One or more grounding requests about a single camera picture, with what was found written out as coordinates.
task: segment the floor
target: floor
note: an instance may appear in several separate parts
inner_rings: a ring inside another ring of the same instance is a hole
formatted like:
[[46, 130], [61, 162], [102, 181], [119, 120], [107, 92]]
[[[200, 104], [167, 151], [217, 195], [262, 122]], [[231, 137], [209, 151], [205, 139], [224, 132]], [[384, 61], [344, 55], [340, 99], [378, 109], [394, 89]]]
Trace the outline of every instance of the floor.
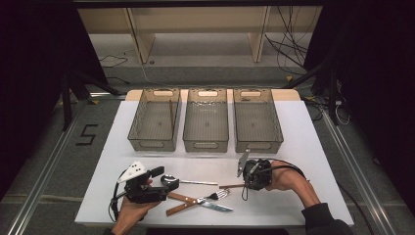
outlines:
[[[269, 37], [281, 40], [283, 36], [273, 33]], [[301, 46], [306, 47], [309, 38], [310, 34], [306, 34]], [[152, 54], [143, 67], [137, 61], [128, 35], [91, 35], [91, 40], [102, 59], [110, 86], [121, 91], [169, 85], [281, 87], [287, 84], [288, 78], [297, 77], [294, 73], [303, 72], [285, 57], [277, 55], [268, 42], [264, 43], [261, 62], [254, 63], [248, 38], [241, 33], [157, 34]], [[295, 57], [289, 48], [285, 52]], [[302, 97], [311, 96], [312, 82], [310, 79], [297, 87]], [[26, 212], [21, 229], [23, 234], [102, 234], [103, 228], [76, 224], [74, 218], [123, 97], [99, 95], [97, 93], [103, 91], [94, 86], [88, 86], [88, 89], [94, 94], [90, 101], [77, 102], [72, 98], [76, 118], [70, 131], [62, 131], [64, 118], [60, 102], [51, 113], [49, 127], [41, 133], [32, 158], [26, 161], [0, 203], [1, 234], [16, 231], [11, 229], [18, 225], [14, 220], [22, 212]], [[348, 119], [348, 113], [338, 109], [339, 119], [344, 124], [332, 126], [321, 106], [308, 103], [310, 118], [332, 171], [346, 189], [342, 193], [354, 218], [354, 234], [371, 234], [367, 223], [373, 234], [414, 234], [413, 214], [393, 188], [382, 166], [377, 164], [353, 117]], [[91, 145], [82, 145], [90, 141], [90, 137], [82, 137], [82, 133], [95, 134]], [[57, 144], [63, 144], [62, 148], [56, 148]], [[39, 197], [33, 205], [26, 207], [30, 210], [23, 210], [23, 205], [36, 192]], [[303, 228], [287, 230], [292, 235], [305, 234]], [[146, 228], [137, 226], [131, 234], [146, 233]]]

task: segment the metal utensil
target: metal utensil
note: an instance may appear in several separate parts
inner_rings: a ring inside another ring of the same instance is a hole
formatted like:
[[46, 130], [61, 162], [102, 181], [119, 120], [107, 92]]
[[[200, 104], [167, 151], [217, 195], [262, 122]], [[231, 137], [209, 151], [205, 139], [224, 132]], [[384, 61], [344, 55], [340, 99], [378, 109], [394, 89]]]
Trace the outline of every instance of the metal utensil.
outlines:
[[[161, 177], [162, 184], [168, 184], [170, 182], [173, 182], [174, 180], [176, 180], [176, 178], [170, 174], [165, 174]], [[185, 179], [179, 179], [179, 182], [180, 183], [191, 183], [191, 184], [218, 185], [217, 182], [195, 181], [195, 180], [185, 180]]]
[[233, 210], [231, 208], [227, 208], [227, 207], [224, 207], [222, 205], [216, 205], [216, 204], [210, 203], [210, 202], [206, 201], [205, 198], [195, 199], [195, 198], [190, 198], [190, 197], [187, 197], [187, 196], [184, 196], [184, 195], [181, 195], [181, 194], [176, 194], [176, 193], [173, 193], [173, 192], [169, 192], [167, 197], [185, 202], [184, 204], [182, 204], [180, 206], [177, 206], [177, 207], [174, 207], [172, 209], [167, 210], [165, 212], [167, 216], [170, 216], [170, 215], [172, 215], [174, 213], [177, 213], [177, 212], [181, 212], [181, 211], [183, 211], [187, 208], [190, 208], [194, 205], [200, 205], [204, 208], [212, 209], [212, 210], [215, 210], [217, 212], [231, 212]]
[[222, 198], [228, 196], [231, 193], [230, 189], [222, 189], [215, 193], [210, 194], [210, 196], [205, 197], [205, 199], [212, 199], [212, 200], [221, 200]]

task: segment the black curtain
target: black curtain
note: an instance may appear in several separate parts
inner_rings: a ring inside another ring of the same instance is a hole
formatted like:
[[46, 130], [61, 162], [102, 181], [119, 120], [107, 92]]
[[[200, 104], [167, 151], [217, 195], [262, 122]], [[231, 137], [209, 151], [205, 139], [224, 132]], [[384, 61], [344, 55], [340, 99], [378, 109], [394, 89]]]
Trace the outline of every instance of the black curtain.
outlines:
[[70, 5], [0, 3], [0, 198], [38, 142], [70, 70], [107, 83], [78, 12]]

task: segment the metal rail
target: metal rail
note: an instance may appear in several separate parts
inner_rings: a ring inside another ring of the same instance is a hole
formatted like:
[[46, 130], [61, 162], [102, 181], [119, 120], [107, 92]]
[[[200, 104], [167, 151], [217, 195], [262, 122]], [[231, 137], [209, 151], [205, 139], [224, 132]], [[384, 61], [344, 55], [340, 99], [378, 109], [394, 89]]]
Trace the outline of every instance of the metal rail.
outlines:
[[15, 235], [15, 234], [23, 234], [24, 230], [26, 229], [31, 216], [34, 213], [34, 210], [39, 203], [40, 197], [42, 196], [46, 186], [48, 185], [49, 179], [51, 178], [53, 172], [61, 156], [64, 152], [65, 147], [69, 142], [69, 138], [73, 132], [73, 128], [76, 124], [76, 121], [79, 115], [82, 113], [84, 108], [86, 107], [86, 101], [79, 101], [74, 110], [74, 117], [73, 121], [69, 125], [66, 131], [63, 131], [61, 137], [58, 140], [52, 154], [50, 155], [46, 165], [43, 167], [42, 172], [39, 175], [36, 183], [33, 185], [29, 195], [27, 196], [25, 202], [23, 203], [21, 209], [19, 210], [18, 214], [16, 215], [15, 219], [13, 220], [12, 226], [10, 227], [8, 234]]
[[340, 129], [338, 126], [334, 126], [333, 123], [330, 121], [327, 113], [323, 111], [324, 121], [326, 122], [327, 127], [329, 128], [333, 139], [336, 142], [344, 160], [348, 170], [350, 171], [351, 176], [353, 177], [356, 186], [362, 195], [363, 200], [366, 203], [366, 206], [369, 212], [372, 214], [375, 223], [383, 235], [392, 235], [396, 234], [394, 231], [391, 221], [385, 211], [384, 207], [382, 206], [379, 199], [376, 197], [375, 193], [370, 186], [369, 181], [367, 180], [365, 174], [363, 173], [362, 169], [360, 168], [358, 162], [356, 161], [353, 152], [351, 151], [350, 147], [348, 146], [345, 138], [343, 137]]

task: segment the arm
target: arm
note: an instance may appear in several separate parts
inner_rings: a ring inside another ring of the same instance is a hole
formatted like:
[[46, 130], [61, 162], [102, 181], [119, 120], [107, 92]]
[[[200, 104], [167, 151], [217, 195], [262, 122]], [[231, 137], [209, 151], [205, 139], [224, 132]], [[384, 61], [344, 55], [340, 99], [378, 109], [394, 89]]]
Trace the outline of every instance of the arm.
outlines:
[[[285, 165], [274, 161], [272, 166]], [[327, 204], [320, 203], [311, 183], [289, 168], [279, 168], [272, 171], [271, 183], [265, 187], [270, 191], [278, 189], [282, 191], [293, 190], [304, 205], [302, 214], [305, 218], [307, 235], [339, 234], [350, 235], [351, 229], [343, 221], [333, 219]]]

